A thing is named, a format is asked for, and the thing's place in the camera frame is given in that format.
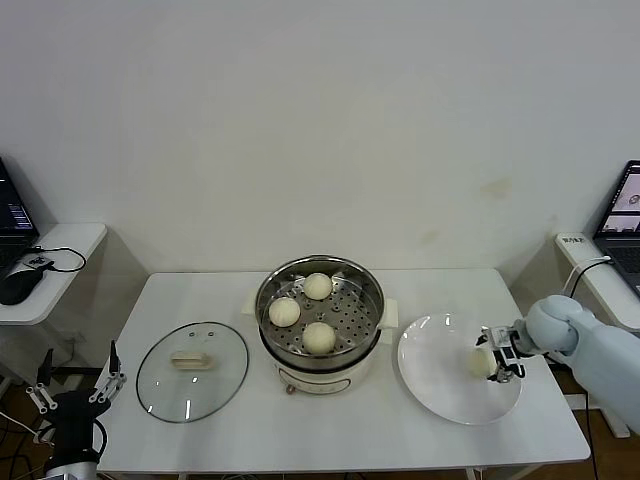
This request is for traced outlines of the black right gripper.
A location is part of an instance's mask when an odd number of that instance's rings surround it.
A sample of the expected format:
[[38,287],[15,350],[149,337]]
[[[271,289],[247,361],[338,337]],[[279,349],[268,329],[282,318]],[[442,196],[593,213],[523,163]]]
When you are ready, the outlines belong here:
[[488,376],[496,383],[509,383],[513,378],[523,378],[523,365],[515,349],[512,336],[515,329],[507,326],[482,327],[475,346],[490,348],[494,353],[498,367]]

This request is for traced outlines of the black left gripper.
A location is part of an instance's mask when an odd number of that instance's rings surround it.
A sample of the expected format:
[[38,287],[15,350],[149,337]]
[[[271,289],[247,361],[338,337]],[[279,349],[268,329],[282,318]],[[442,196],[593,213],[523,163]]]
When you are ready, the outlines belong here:
[[91,451],[95,421],[111,407],[126,383],[116,343],[110,343],[107,374],[98,380],[94,392],[63,392],[52,397],[48,392],[52,361],[53,349],[49,349],[37,369],[36,383],[25,393],[38,411],[49,411],[49,422],[55,429],[55,453]]

